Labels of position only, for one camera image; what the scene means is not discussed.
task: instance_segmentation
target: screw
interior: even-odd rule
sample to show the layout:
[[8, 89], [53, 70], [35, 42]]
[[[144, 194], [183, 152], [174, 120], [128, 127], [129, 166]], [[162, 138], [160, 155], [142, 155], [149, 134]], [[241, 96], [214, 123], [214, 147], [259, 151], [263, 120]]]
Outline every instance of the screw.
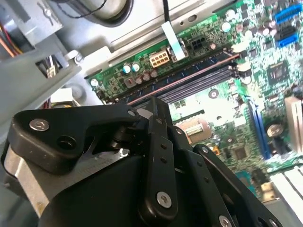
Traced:
[[232, 224], [230, 223], [230, 221], [227, 219], [227, 217], [221, 215], [219, 217], [219, 221], [222, 227], [232, 227]]
[[203, 151], [204, 153], [208, 153], [208, 149], [206, 149], [206, 148], [202, 148], [202, 151]]
[[164, 208], [170, 208], [172, 205], [170, 196], [165, 192], [157, 193], [157, 202]]
[[50, 9], [44, 9], [43, 10], [43, 12], [44, 12], [44, 14], [47, 16], [47, 17], [51, 17], [52, 16], [52, 12], [51, 12], [51, 10]]
[[179, 128], [176, 128], [176, 131], [177, 131], [177, 133], [178, 133], [178, 134], [180, 134], [180, 135], [182, 135], [182, 134], [183, 134], [182, 130], [181, 130], [181, 129], [179, 129]]
[[273, 227], [278, 227], [277, 223], [274, 220], [270, 219], [269, 222]]
[[129, 113], [131, 116], [136, 116], [136, 114], [135, 114], [134, 111], [132, 111], [132, 110], [129, 110], [128, 113]]
[[157, 118], [156, 121], [157, 121], [159, 124], [163, 124], [163, 121], [162, 121], [160, 118]]
[[46, 131], [49, 129], [49, 124], [43, 119], [34, 119], [29, 123], [31, 129], [35, 131]]

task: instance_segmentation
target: integrated circuit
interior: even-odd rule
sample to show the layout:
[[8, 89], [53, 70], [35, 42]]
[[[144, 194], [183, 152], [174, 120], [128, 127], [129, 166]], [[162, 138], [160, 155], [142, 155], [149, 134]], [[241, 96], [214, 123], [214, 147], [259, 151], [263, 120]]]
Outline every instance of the integrated circuit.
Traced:
[[248, 12], [247, 11], [242, 13], [242, 18], [243, 19], [248, 18]]
[[281, 61], [277, 64], [270, 65], [267, 69], [267, 78], [270, 85], [284, 81], [288, 76], [289, 72], [287, 61]]
[[248, 27], [250, 25], [250, 21], [249, 20], [245, 20], [243, 22], [243, 27]]
[[251, 56], [252, 58], [255, 57], [255, 56], [257, 56], [257, 51], [256, 51], [256, 49], [250, 50], [250, 56]]
[[268, 50], [273, 47], [272, 41], [267, 41], [263, 44], [264, 50]]
[[238, 160], [244, 159], [247, 157], [245, 148], [236, 148], [234, 149], [235, 156]]

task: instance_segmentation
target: red wire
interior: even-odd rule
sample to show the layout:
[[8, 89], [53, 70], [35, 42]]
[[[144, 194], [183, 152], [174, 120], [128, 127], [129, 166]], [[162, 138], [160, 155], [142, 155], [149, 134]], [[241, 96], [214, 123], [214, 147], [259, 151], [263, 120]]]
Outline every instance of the red wire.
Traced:
[[[5, 30], [5, 28], [4, 28], [2, 25], [1, 25], [1, 29], [2, 29], [2, 31], [3, 31], [3, 33], [4, 33], [4, 35], [6, 36], [8, 42], [9, 42], [13, 47], [15, 47], [14, 42], [11, 40], [11, 38], [10, 38], [8, 32]], [[13, 50], [13, 52], [14, 52], [16, 55], [22, 53], [20, 50]]]

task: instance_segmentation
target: cable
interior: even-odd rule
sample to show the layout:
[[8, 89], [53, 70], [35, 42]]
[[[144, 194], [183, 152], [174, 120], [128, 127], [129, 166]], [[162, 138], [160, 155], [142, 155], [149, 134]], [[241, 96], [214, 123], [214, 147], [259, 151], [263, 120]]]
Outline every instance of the cable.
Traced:
[[88, 9], [85, 4], [81, 2], [81, 0], [52, 0], [54, 2], [61, 2], [61, 3], [67, 3], [74, 11], [76, 11], [79, 15], [84, 16], [87, 20], [89, 20], [92, 23], [100, 24], [105, 27], [117, 27], [123, 24], [131, 14], [134, 6], [134, 0], [126, 0], [126, 3], [122, 10], [115, 15], [114, 17], [111, 17], [109, 19], [102, 19], [99, 18], [97, 15], [94, 14], [94, 12], [98, 11], [94, 10], [91, 11]]
[[168, 22], [168, 21], [170, 21], [168, 0], [163, 0], [163, 6], [164, 6], [164, 20], [165, 20], [165, 22]]
[[2, 31], [4, 33], [4, 35], [6, 36], [8, 42], [13, 46], [13, 48], [19, 53], [22, 54], [23, 52], [14, 44], [14, 42], [11, 40], [8, 32], [5, 30], [5, 28], [2, 28]]
[[6, 43], [4, 42], [4, 40], [1, 37], [0, 37], [0, 44], [7, 51], [7, 53], [10, 54], [11, 57], [15, 57], [15, 54], [9, 49], [9, 47], [6, 45]]
[[13, 50], [13, 52], [15, 52], [16, 55], [22, 54], [23, 52], [15, 45], [15, 43], [12, 41], [8, 32], [5, 30], [4, 26], [1, 23], [0, 23], [0, 31], [4, 34], [3, 39], [5, 41], [8, 41], [9, 46], [12, 47], [11, 50]]
[[107, 2], [107, 0], [104, 0], [104, 2], [102, 3], [102, 5], [99, 6], [97, 9], [95, 9], [95, 10], [93, 10], [93, 11], [90, 11], [90, 12], [88, 12], [88, 13], [86, 13], [86, 14], [82, 14], [82, 15], [80, 15], [80, 16], [76, 16], [76, 17], [75, 17], [75, 16], [72, 16], [71, 14], [67, 13], [64, 9], [62, 9], [62, 7], [60, 6], [59, 3], [57, 3], [57, 6], [58, 6], [59, 9], [62, 11], [62, 13], [64, 13], [64, 14], [65, 14], [66, 16], [68, 16], [69, 18], [80, 19], [80, 18], [82, 18], [82, 17], [87, 17], [87, 16], [89, 16], [89, 15], [91, 15], [91, 14], [97, 12], [98, 10], [102, 9], [102, 8], [104, 7], [104, 5], [105, 5], [106, 2]]

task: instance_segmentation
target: hole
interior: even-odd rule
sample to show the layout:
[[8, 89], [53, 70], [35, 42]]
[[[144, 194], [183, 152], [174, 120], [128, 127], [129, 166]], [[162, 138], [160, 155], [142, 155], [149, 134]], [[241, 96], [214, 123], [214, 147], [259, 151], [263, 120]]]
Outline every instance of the hole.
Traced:
[[132, 110], [128, 110], [127, 112], [131, 116], [136, 116], [136, 113], [134, 111], [132, 111]]
[[269, 227], [268, 224], [266, 223], [266, 221], [263, 220], [262, 218], [259, 217], [258, 221], [260, 223], [260, 226], [262, 226], [262, 227]]
[[85, 138], [83, 154], [88, 152], [88, 150], [90, 149], [91, 144], [93, 143], [94, 139], [95, 139], [95, 137], [93, 137], [93, 136], [88, 136], [87, 138]]
[[197, 15], [196, 14], [194, 14], [194, 15], [192, 15], [192, 16], [190, 16], [189, 18], [188, 18], [188, 21], [191, 23], [191, 22], [194, 22], [195, 20], [197, 20]]
[[163, 158], [163, 157], [161, 157], [160, 160], [161, 160], [161, 162], [163, 162], [164, 164], [167, 163], [167, 160], [166, 160], [165, 158]]
[[165, 144], [161, 144], [160, 145], [162, 147], [162, 149], [166, 150], [167, 149], [167, 146]]
[[76, 141], [73, 137], [70, 136], [60, 136], [57, 139], [57, 144], [64, 150], [73, 150], [76, 148]]
[[160, 118], [157, 118], [156, 121], [157, 121], [159, 124], [163, 124], [163, 121], [162, 121]]
[[205, 177], [203, 177], [203, 179], [204, 179], [204, 181], [206, 182], [206, 183], [209, 183], [209, 179], [205, 176]]

